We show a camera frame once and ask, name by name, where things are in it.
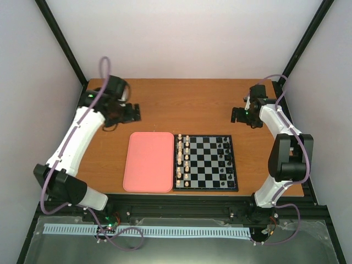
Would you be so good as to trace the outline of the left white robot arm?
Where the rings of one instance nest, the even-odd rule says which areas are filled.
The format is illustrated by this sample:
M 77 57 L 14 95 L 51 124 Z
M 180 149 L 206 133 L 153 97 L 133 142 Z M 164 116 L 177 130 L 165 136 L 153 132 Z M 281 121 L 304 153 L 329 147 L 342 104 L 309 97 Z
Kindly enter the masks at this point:
M 77 205 L 95 210 L 102 221 L 114 216 L 114 207 L 107 203 L 107 195 L 94 190 L 76 177 L 81 160 L 98 129 L 114 128 L 119 123 L 140 121 L 138 104 L 129 103 L 130 85 L 110 75 L 102 87 L 85 91 L 79 98 L 73 122 L 55 153 L 45 164 L 37 164 L 34 176 L 42 188 L 40 207 L 45 209 L 45 197 L 64 201 L 64 205 Z

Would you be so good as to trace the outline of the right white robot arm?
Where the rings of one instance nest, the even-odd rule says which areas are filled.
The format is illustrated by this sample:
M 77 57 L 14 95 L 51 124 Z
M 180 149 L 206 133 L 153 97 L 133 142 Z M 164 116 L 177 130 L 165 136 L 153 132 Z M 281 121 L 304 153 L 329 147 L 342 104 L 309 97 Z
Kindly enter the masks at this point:
M 260 223 L 273 215 L 277 201 L 289 187 L 307 181 L 314 140 L 292 124 L 277 100 L 267 97 L 264 85 L 250 87 L 245 102 L 245 107 L 232 109 L 231 121 L 245 123 L 253 129 L 266 125 L 274 138 L 268 159 L 269 175 L 251 195 L 246 209 L 247 219 Z

